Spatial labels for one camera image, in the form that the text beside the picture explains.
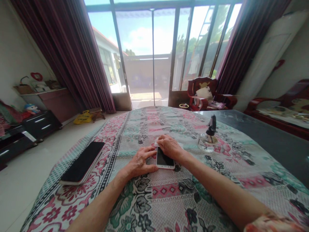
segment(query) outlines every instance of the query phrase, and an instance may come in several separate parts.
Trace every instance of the smartphone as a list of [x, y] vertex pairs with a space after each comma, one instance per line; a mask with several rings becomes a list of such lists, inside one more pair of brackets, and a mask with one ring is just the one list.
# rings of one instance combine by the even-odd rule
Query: smartphone
[[175, 169], [175, 161], [166, 156], [160, 147], [157, 147], [157, 166], [160, 169]]
[[91, 142], [60, 178], [62, 185], [80, 185], [85, 182], [103, 149], [103, 142]]

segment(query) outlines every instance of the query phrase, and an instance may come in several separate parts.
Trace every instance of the hand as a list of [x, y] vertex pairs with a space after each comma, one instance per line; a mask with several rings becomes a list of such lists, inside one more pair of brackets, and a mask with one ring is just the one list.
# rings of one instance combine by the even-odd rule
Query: hand
[[188, 152], [182, 149], [175, 139], [169, 135], [161, 135], [157, 143], [165, 155], [182, 164], [183, 157]]
[[132, 160], [123, 168], [128, 180], [133, 177], [141, 176], [149, 172], [159, 170], [156, 165], [147, 165], [146, 159], [155, 155], [157, 152], [152, 146], [140, 148]]

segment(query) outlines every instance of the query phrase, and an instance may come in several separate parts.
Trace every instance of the heart-shaped ornament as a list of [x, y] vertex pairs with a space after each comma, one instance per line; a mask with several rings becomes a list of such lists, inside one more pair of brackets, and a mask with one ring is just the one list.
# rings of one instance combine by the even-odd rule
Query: heart-shaped ornament
[[30, 73], [30, 75], [31, 75], [32, 78], [35, 79], [36, 81], [42, 81], [42, 80], [43, 80], [42, 74], [40, 74], [40, 73], [38, 73], [38, 72]]

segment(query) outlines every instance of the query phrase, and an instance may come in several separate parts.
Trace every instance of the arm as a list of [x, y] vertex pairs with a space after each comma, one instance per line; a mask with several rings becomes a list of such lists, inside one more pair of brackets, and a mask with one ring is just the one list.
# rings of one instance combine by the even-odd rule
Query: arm
[[271, 212], [250, 193], [183, 150], [170, 136], [161, 135], [157, 143], [164, 154], [178, 161], [198, 179], [241, 231], [248, 223]]
[[139, 149], [132, 160], [118, 172], [112, 182], [74, 220], [67, 232], [104, 231], [109, 214], [126, 183], [135, 176], [158, 170], [155, 165], [146, 165], [146, 159], [156, 154], [154, 149], [151, 146]]

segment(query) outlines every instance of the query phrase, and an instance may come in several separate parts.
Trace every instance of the yellow plastic bag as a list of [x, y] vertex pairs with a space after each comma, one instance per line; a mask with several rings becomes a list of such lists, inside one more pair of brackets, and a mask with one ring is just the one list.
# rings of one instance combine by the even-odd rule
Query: yellow plastic bag
[[80, 114], [74, 120], [74, 124], [82, 124], [82, 123], [91, 122], [91, 119], [92, 119], [92, 114], [90, 114], [89, 111], [83, 111], [83, 114]]

